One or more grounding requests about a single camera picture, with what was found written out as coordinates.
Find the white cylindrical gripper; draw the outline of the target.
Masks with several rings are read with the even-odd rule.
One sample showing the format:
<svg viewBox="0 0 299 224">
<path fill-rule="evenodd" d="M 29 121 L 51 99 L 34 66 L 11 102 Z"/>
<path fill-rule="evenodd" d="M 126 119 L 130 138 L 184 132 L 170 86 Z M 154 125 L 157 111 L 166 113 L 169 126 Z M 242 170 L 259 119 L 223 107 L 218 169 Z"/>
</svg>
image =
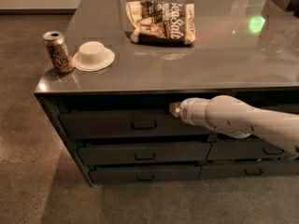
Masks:
<svg viewBox="0 0 299 224">
<path fill-rule="evenodd" d="M 171 103 L 169 111 L 175 118 L 193 126 L 208 126 L 206 106 L 209 100 L 204 98 L 189 98 L 184 101 Z"/>
</svg>

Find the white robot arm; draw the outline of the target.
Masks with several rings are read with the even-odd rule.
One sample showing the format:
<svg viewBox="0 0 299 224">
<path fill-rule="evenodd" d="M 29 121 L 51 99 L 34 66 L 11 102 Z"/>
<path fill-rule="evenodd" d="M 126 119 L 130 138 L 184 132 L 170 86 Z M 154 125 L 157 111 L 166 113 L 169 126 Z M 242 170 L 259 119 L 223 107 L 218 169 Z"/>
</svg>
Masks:
<svg viewBox="0 0 299 224">
<path fill-rule="evenodd" d="M 239 139 L 253 134 L 299 156 L 298 115 L 264 110 L 227 95 L 185 99 L 171 103 L 169 110 L 187 124 Z"/>
</svg>

